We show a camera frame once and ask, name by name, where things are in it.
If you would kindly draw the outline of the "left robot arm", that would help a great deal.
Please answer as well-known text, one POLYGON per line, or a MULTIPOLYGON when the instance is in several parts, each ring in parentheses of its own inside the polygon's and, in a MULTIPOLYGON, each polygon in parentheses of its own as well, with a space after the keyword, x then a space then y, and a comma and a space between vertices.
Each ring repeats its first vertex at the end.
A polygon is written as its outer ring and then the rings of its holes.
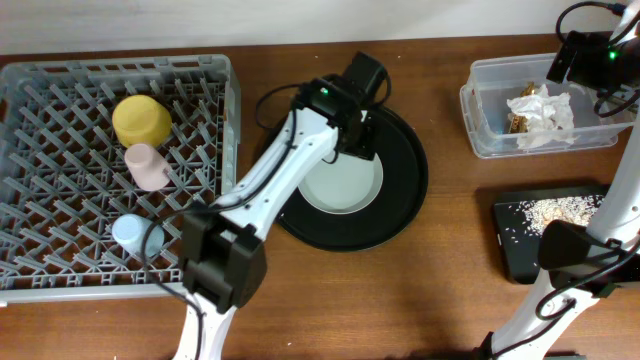
POLYGON ((264 242, 282 207, 329 155, 372 159, 365 116, 390 84, 384 66, 358 52, 343 73, 297 85, 280 132, 245 177, 212 205, 185 210, 179 268, 187 314, 176 358, 220 358, 234 313, 266 275, 264 242))

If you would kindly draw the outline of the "light blue cup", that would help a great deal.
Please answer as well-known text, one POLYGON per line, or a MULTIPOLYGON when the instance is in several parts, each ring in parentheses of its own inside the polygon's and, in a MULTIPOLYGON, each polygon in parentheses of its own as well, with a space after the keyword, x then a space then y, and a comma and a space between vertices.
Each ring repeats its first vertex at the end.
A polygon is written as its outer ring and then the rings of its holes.
MULTIPOLYGON (((141 255, 143 237, 152 221, 135 214, 118 217, 112 226, 112 237, 130 254, 141 255)), ((156 255, 164 244, 164 231, 156 226, 148 236, 145 251, 147 257, 156 255)))

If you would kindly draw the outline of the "pink cup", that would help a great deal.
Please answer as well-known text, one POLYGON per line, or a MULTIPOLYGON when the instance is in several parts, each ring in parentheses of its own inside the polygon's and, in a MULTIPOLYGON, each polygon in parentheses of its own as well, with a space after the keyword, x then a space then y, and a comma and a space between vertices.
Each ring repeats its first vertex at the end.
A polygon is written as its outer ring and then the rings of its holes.
POLYGON ((124 155, 125 163, 136 185, 147 192, 166 187, 170 179, 171 166, 151 145, 139 143, 131 145, 124 155))

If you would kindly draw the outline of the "grey plate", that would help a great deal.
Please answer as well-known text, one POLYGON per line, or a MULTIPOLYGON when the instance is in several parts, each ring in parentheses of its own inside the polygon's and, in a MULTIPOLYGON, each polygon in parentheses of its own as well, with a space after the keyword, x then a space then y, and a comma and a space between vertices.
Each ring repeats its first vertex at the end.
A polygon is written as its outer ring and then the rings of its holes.
POLYGON ((340 154, 334 163, 321 160, 298 186, 314 208, 333 215, 363 210, 378 196, 383 185, 383 166, 372 160, 340 154))

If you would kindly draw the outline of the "yellow bowl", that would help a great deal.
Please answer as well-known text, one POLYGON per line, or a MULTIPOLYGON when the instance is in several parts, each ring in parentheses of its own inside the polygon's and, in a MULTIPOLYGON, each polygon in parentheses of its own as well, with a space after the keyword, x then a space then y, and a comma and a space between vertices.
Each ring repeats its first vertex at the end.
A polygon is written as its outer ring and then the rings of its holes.
POLYGON ((139 143, 158 147, 171 133, 172 118, 152 97, 133 95, 115 107, 112 125, 118 141, 126 148, 139 143))

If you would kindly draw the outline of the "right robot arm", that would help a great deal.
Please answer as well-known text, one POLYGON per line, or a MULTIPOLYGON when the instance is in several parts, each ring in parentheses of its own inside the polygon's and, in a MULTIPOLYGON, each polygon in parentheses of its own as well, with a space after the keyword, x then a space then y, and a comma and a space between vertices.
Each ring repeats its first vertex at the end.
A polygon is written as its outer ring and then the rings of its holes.
MULTIPOLYGON (((561 43, 547 73, 597 92, 600 118, 629 109, 633 94, 608 112, 616 94, 639 89, 639 4, 599 2, 619 16, 609 36, 558 32, 561 43)), ((540 270, 524 302, 499 330, 475 348, 475 359, 542 359, 569 325, 615 289, 639 283, 639 131, 632 130, 603 202, 585 225, 553 220, 542 232, 540 270)))

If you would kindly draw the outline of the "food scraps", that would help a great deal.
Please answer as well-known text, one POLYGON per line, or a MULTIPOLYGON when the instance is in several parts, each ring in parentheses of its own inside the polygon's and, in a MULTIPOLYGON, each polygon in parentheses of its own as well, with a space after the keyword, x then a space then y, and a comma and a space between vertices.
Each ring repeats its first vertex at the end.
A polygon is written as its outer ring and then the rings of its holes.
POLYGON ((516 224, 524 226, 526 236, 538 236, 555 220, 586 227, 603 200, 603 195, 525 200, 508 205, 507 213, 517 217, 516 224))

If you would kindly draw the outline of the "white napkin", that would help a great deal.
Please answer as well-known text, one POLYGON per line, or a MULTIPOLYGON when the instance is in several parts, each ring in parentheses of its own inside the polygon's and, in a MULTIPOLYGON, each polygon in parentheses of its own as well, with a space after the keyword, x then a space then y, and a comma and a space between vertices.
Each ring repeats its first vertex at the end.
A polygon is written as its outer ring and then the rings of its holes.
POLYGON ((552 141, 573 145, 576 136, 561 134, 561 131, 575 128, 570 100, 568 92, 550 95, 545 84, 535 88, 533 95, 507 100, 510 113, 527 119, 527 132, 516 139, 518 148, 530 150, 552 141))

